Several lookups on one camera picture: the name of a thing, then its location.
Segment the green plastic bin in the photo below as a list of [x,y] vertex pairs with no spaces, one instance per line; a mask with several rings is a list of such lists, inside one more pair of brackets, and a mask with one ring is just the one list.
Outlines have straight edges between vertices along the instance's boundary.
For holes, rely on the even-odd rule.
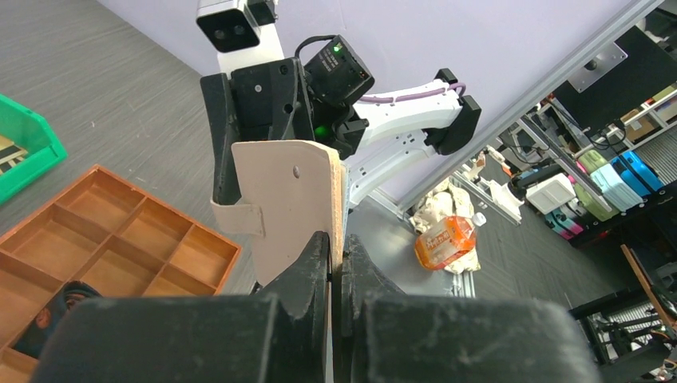
[[0,204],[19,193],[68,154],[47,120],[0,94],[0,135],[24,148],[20,164],[0,175]]

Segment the cardboard box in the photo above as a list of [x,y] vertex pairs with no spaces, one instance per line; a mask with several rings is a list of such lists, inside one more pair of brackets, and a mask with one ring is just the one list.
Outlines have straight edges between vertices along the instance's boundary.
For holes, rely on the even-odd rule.
[[[620,119],[624,122],[627,123],[628,120],[633,118],[634,116],[637,116],[639,114],[638,109],[632,110],[630,113],[626,114],[625,116],[621,117]],[[651,123],[651,120],[647,116],[642,116],[638,120],[631,122],[627,127],[626,127],[626,133],[627,133],[627,138],[631,142],[635,142],[636,140],[646,136],[647,134],[653,132],[656,129],[656,127]]]

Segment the metal bracket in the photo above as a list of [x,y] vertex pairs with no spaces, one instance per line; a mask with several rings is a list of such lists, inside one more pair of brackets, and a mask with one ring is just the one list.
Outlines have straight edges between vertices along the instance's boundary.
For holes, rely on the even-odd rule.
[[628,58],[628,54],[619,46],[615,43],[609,44],[604,47],[595,58],[590,60],[588,65],[578,69],[568,79],[569,84],[571,84],[578,93],[582,93],[626,58]]

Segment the white wall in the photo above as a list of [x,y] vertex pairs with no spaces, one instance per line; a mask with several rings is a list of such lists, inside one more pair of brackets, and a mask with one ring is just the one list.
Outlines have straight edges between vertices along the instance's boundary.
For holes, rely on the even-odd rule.
[[[195,24],[197,0],[100,2],[198,72],[218,70],[216,51]],[[308,36],[343,34],[374,74],[375,92],[420,85],[442,67],[468,84],[468,94],[483,109],[473,142],[458,155],[429,159],[382,187],[400,200],[436,169],[472,155],[471,148],[497,134],[502,114],[553,68],[619,13],[647,2],[280,0],[277,27],[287,55]]]

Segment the black cable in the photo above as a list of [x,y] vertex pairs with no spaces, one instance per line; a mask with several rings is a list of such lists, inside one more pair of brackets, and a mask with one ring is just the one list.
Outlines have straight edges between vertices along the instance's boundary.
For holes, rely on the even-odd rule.
[[324,36],[313,36],[311,38],[307,38],[303,40],[301,44],[296,48],[296,51],[294,51],[294,57],[299,58],[299,55],[301,54],[301,49],[305,48],[306,46],[318,42],[318,41],[328,41],[328,40],[333,40],[336,37],[335,34],[327,34]]
[[578,130],[580,130],[583,133],[585,138],[587,138],[588,141],[590,141],[590,145],[592,145],[593,148],[598,149],[598,150],[607,150],[607,149],[611,148],[611,149],[614,150],[614,152],[616,151],[616,149],[612,147],[612,144],[609,141],[609,137],[607,137],[606,134],[602,134],[602,137],[607,141],[606,145],[603,146],[600,143],[596,143],[592,138],[590,138],[590,136],[588,136],[588,134],[583,132],[583,129],[580,127],[580,125],[578,125],[578,123],[575,122],[573,120],[573,118],[571,118],[567,113],[565,113],[562,109],[560,109],[560,107],[558,107],[557,105],[555,105],[552,101],[550,101],[548,99],[545,99],[545,102],[550,104],[557,112],[559,112],[562,116],[564,116],[564,118],[567,119],[567,121],[569,121],[573,126],[578,128]]

